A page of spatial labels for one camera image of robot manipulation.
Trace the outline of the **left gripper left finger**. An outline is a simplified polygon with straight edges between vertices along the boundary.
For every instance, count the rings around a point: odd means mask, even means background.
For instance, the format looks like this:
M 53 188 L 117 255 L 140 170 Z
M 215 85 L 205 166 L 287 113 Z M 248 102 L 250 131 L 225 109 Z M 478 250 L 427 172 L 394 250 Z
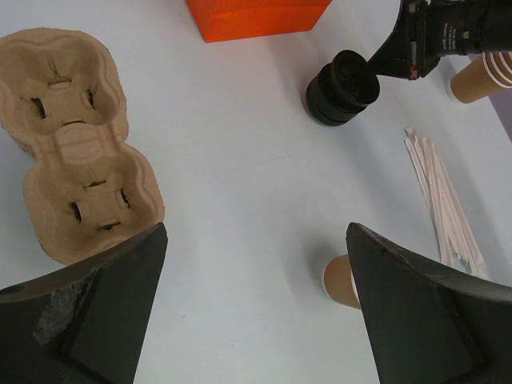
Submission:
M 1 291 L 3 383 L 132 383 L 166 257 L 158 223 Z

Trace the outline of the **orange paper bag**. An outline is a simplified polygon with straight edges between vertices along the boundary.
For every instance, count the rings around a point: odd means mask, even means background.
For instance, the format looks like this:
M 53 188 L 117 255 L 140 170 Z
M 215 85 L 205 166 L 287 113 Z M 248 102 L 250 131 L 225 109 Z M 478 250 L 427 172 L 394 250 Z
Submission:
M 205 42 L 256 38 L 312 30 L 330 0 L 188 0 Z

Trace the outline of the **stack of black lids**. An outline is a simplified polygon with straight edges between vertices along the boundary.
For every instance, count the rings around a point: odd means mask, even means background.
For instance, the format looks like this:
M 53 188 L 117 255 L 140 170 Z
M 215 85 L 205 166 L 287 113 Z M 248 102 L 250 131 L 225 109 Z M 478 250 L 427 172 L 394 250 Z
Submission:
M 341 126 L 375 102 L 380 85 L 365 71 L 367 61 L 352 50 L 339 52 L 311 80 L 306 104 L 311 116 L 326 126 Z

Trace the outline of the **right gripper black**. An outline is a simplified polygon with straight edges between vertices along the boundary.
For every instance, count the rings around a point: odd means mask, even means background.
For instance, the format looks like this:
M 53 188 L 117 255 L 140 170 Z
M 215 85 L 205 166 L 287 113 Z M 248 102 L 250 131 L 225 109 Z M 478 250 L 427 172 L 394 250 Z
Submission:
M 511 2 L 402 1 L 394 30 L 365 70 L 415 80 L 445 56 L 510 51 Z

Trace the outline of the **single brown paper cup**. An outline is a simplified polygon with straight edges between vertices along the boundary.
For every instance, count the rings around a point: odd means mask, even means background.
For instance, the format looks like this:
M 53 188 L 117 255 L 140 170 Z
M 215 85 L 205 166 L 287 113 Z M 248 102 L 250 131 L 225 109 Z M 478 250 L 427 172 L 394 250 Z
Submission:
M 326 295 L 337 304 L 361 309 L 348 254 L 327 263 L 322 274 L 322 284 Z

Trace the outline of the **brown pulp cup carrier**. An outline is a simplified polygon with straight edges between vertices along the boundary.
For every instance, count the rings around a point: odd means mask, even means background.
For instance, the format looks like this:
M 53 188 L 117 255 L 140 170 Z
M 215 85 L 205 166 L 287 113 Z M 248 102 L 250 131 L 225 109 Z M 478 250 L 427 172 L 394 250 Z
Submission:
M 164 219 L 153 169 L 126 141 L 117 67 L 96 38 L 51 28 L 3 37 L 1 125 L 35 160 L 23 194 L 54 260 L 80 262 Z

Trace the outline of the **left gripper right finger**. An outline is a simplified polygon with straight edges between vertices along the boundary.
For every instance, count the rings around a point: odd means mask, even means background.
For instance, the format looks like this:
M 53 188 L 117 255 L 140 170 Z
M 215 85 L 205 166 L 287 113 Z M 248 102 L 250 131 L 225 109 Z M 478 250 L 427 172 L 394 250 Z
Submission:
M 382 383 L 509 383 L 511 288 L 349 224 L 346 244 Z

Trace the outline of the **bundle of wrapped straws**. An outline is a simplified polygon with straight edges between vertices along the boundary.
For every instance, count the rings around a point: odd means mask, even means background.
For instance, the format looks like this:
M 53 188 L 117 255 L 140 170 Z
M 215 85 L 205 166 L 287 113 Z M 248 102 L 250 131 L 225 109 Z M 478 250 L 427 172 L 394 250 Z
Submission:
M 430 212 L 441 263 L 454 267 L 459 261 L 469 274 L 487 279 L 487 264 L 434 142 L 411 128 L 405 133 L 404 143 Z

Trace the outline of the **stack of paper cups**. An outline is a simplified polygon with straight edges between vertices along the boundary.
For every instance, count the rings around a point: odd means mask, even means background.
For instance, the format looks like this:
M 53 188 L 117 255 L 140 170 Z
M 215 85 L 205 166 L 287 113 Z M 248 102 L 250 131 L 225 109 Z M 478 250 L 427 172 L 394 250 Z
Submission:
M 483 53 L 458 72 L 447 85 L 450 99 L 470 104 L 511 88 L 511 52 Z

